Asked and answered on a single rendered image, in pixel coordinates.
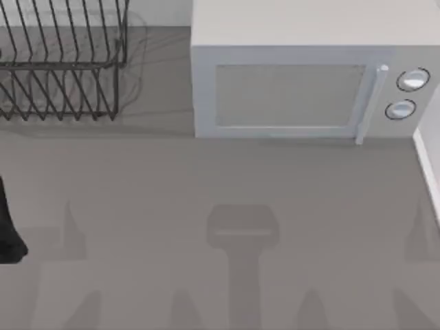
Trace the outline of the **microwave door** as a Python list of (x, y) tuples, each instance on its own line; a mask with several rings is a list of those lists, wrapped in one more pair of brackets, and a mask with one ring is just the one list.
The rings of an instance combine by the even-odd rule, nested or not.
[(354, 138), (393, 54), (374, 46), (192, 46), (195, 134)]

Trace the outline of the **pale microwave oven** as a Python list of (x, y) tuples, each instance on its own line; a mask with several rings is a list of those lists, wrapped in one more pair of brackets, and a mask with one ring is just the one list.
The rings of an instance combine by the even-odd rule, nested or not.
[[(393, 51), (368, 138), (411, 138), (440, 87), (440, 4), (437, 0), (194, 0), (191, 48), (198, 45), (374, 46)], [(422, 67), (429, 82), (398, 89), (402, 72)], [(390, 103), (409, 99), (416, 112), (389, 120)]]

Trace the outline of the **small microwave knob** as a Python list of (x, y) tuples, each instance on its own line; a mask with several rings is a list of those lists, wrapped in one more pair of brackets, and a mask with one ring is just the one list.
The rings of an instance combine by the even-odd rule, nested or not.
[(405, 120), (412, 116), (417, 110), (417, 105), (414, 101), (405, 99), (399, 102), (390, 103), (384, 114), (389, 120)]

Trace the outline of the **large microwave knob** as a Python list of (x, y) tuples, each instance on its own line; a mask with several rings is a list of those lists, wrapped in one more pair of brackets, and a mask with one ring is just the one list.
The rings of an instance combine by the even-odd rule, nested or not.
[(397, 79), (399, 90), (410, 93), (423, 88), (430, 80), (430, 72), (419, 67), (414, 70), (402, 72)]

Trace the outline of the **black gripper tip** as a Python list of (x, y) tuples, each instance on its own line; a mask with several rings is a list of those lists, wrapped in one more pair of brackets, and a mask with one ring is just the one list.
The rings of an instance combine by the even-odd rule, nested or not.
[(14, 226), (2, 176), (0, 176), (0, 265), (20, 263), (28, 247)]

